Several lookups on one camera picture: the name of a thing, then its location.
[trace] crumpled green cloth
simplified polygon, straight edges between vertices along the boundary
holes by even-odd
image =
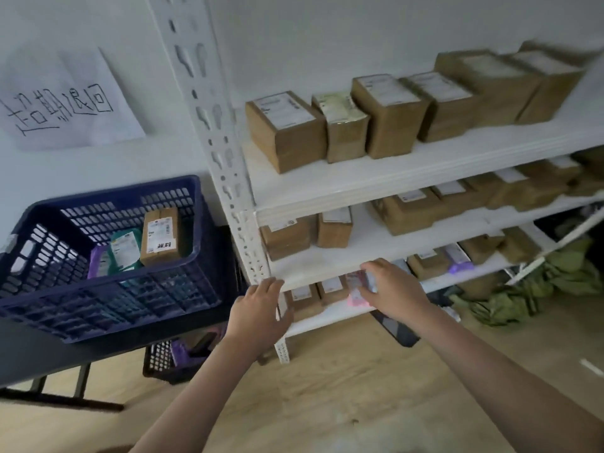
[[[592,243],[590,237],[568,243],[546,256],[545,262],[516,286],[503,286],[488,299],[470,300],[461,295],[450,298],[467,304],[483,324],[505,326],[539,313],[538,299],[551,296],[555,289],[573,295],[599,294],[603,290],[600,272],[585,258]]]

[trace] forearm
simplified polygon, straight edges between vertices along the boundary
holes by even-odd
[[[230,394],[255,360],[245,344],[225,338],[132,453],[200,453]]]
[[[603,451],[604,423],[431,304],[408,324],[517,451]]]

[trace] left hand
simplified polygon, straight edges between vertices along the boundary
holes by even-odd
[[[225,339],[237,342],[256,357],[283,337],[294,319],[291,309],[281,320],[276,318],[283,282],[267,278],[250,286],[244,297],[238,297],[231,307]]]

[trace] blue plastic basket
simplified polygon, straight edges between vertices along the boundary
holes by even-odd
[[[87,280],[94,246],[176,206],[191,254]],[[196,176],[44,200],[31,205],[0,255],[0,316],[76,342],[220,304],[232,249],[219,238]]]

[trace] wooden floor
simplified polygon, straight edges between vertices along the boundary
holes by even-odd
[[[604,300],[556,299],[528,323],[463,323],[604,419]],[[230,398],[206,451],[508,452],[511,448],[435,353],[404,349],[370,316],[289,341],[292,362],[254,364]],[[92,365],[87,397],[122,402],[121,414],[0,405],[10,453],[88,453],[133,443],[180,392],[141,376],[143,351]],[[70,394],[77,370],[48,379]]]

